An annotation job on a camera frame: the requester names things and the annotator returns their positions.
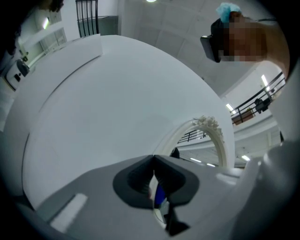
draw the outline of blue object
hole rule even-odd
[[[229,22],[229,16],[231,12],[240,12],[240,7],[233,3],[223,2],[221,5],[216,9],[216,12],[219,14],[220,19],[223,23]]]
[[[158,184],[155,194],[154,203],[160,205],[165,199],[165,192],[163,188]]]

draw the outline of white curved surface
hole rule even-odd
[[[102,54],[98,37],[67,42],[43,57],[20,83],[1,135],[0,165],[12,195],[23,195],[23,154],[30,130],[49,95],[81,66]]]
[[[34,208],[91,169],[153,154],[174,128],[202,115],[218,121],[233,167],[230,114],[198,75],[137,40],[93,38],[103,55],[59,86],[30,129],[23,189]]]

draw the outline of black device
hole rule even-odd
[[[218,48],[217,48],[216,41],[215,41],[213,35],[202,36],[200,38],[200,41],[204,48],[206,57],[214,62],[220,62],[221,58],[219,56]]]

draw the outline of railing post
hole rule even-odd
[[[86,0],[86,22],[88,24],[89,36],[90,36],[90,25],[89,25],[89,14],[88,14],[88,0]]]
[[[81,31],[80,31],[80,24],[79,24],[79,15],[78,15],[78,1],[76,3],[76,11],[77,11],[77,24],[78,24],[78,30],[79,30],[79,35],[81,37]]]
[[[242,122],[244,122],[244,121],[243,121],[242,114],[240,113],[240,109],[238,108],[238,110],[239,110],[240,119],[241,119]]]
[[[93,24],[93,0],[90,0],[90,16],[92,20],[92,30],[93,30],[93,35],[94,35],[94,24]]]
[[[265,88],[264,91],[266,92],[266,94],[268,95],[268,98],[272,102],[272,97],[271,97],[270,93],[267,91],[267,88]]]
[[[85,26],[84,26],[84,21],[83,21],[83,1],[81,1],[81,17],[82,17],[82,26],[83,26],[84,36],[86,36],[86,34],[85,34]]]
[[[98,0],[95,2],[95,11],[96,11],[96,33],[99,33],[99,25],[98,25]]]

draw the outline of white ornate frame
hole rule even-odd
[[[212,142],[215,144],[217,156],[219,159],[219,166],[227,167],[228,153],[224,143],[221,128],[218,127],[218,122],[214,117],[194,118],[185,122],[178,128],[171,131],[158,145],[154,154],[169,156],[174,147],[177,145],[181,137],[186,133],[193,130],[201,130],[205,132]]]

